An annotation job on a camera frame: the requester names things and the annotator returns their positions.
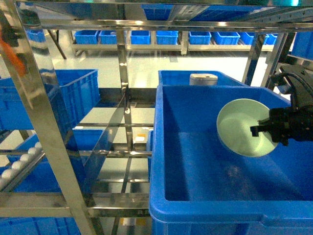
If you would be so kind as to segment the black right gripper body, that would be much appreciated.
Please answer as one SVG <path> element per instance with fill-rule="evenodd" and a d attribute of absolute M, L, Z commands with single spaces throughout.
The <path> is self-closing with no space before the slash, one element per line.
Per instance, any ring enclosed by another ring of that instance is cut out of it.
<path fill-rule="evenodd" d="M 284 146 L 289 139 L 295 141 L 313 140 L 313 106 L 302 108 L 292 107 L 274 108 L 269 111 L 270 130 L 273 142 L 280 142 Z"/>

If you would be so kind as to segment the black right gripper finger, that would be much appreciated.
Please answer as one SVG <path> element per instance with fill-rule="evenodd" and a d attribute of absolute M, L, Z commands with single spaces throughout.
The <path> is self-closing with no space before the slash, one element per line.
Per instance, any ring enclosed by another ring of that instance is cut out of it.
<path fill-rule="evenodd" d="M 260 132 L 267 132 L 270 129 L 270 120 L 259 120 L 258 125 L 251 126 L 250 131 L 253 137 L 258 137 Z"/>

